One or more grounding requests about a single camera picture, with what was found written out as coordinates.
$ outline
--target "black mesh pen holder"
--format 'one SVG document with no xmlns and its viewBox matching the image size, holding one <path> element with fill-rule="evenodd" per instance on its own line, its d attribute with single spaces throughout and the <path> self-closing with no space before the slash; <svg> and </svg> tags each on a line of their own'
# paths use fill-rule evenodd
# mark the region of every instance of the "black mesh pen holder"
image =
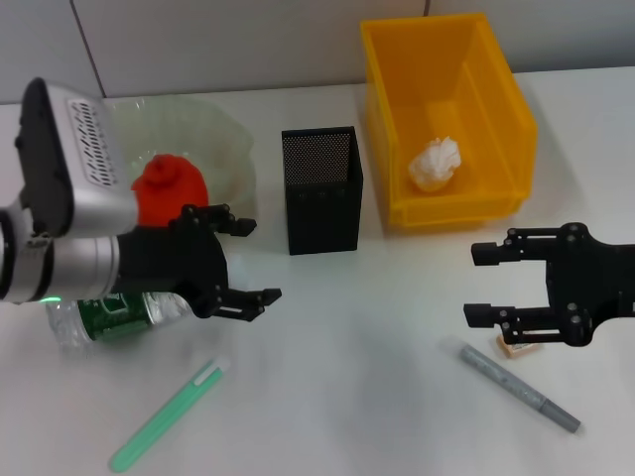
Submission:
<svg viewBox="0 0 635 476">
<path fill-rule="evenodd" d="M 284 131 L 289 254 L 357 249 L 364 176 L 353 127 Z"/>
</svg>

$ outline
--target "white table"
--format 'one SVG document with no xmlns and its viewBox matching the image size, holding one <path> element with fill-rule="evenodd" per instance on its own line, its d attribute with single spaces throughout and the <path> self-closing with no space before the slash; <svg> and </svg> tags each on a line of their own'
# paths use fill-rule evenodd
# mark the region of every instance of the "white table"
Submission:
<svg viewBox="0 0 635 476">
<path fill-rule="evenodd" d="M 39 304 L 2 304 L 3 474 L 109 474 L 114 451 L 208 358 L 232 368 L 137 464 L 135 475 L 630 475 L 635 320 L 592 344 L 550 345 L 506 366 L 580 418 L 570 435 L 447 357 L 457 335 L 494 356 L 465 302 L 543 305 L 544 272 L 475 268 L 469 247 L 509 226 L 579 220 L 635 241 L 635 68 L 517 76 L 540 126 L 534 193 L 470 233 L 383 231 L 363 126 L 364 86 L 201 95 L 255 137 L 258 228 L 233 240 L 254 286 L 283 298 L 251 324 L 190 319 L 92 358 L 57 349 Z M 15 170 L 18 110 L 0 108 L 3 170 Z M 359 249 L 287 254 L 280 132 L 353 125 L 365 174 Z M 4 193 L 18 189 L 7 183 Z"/>
</svg>

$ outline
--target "red lid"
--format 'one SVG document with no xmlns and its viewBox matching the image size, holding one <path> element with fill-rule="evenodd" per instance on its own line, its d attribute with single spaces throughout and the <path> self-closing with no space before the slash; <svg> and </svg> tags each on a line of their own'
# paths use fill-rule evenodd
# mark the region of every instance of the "red lid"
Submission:
<svg viewBox="0 0 635 476">
<path fill-rule="evenodd" d="M 150 161 L 132 184 L 139 203 L 139 224 L 167 226 L 183 205 L 207 206 L 207 188 L 198 169 L 179 156 L 162 154 Z"/>
</svg>

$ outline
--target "crumpled white paper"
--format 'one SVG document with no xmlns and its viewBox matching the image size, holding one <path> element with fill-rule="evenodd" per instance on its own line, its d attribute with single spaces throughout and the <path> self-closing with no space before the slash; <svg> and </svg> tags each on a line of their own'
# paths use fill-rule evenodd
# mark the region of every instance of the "crumpled white paper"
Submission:
<svg viewBox="0 0 635 476">
<path fill-rule="evenodd" d="M 444 187 L 460 166 L 458 144 L 450 137 L 435 139 L 408 166 L 410 178 L 423 191 Z"/>
</svg>

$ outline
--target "pen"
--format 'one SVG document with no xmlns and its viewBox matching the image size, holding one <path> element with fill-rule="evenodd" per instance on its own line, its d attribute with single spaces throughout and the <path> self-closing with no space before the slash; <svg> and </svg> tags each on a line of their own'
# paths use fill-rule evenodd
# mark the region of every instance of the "pen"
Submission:
<svg viewBox="0 0 635 476">
<path fill-rule="evenodd" d="M 493 360 L 485 357 L 469 344 L 464 344 L 459 352 L 460 359 L 478 372 L 496 382 L 518 400 L 543 414 L 551 421 L 571 433 L 575 433 L 580 421 L 565 412 L 543 394 L 533 389 L 514 374 L 505 370 Z"/>
<path fill-rule="evenodd" d="M 158 412 L 115 453 L 110 468 L 115 473 L 127 471 L 164 435 L 229 368 L 229 361 L 218 358 L 207 362 Z"/>
</svg>

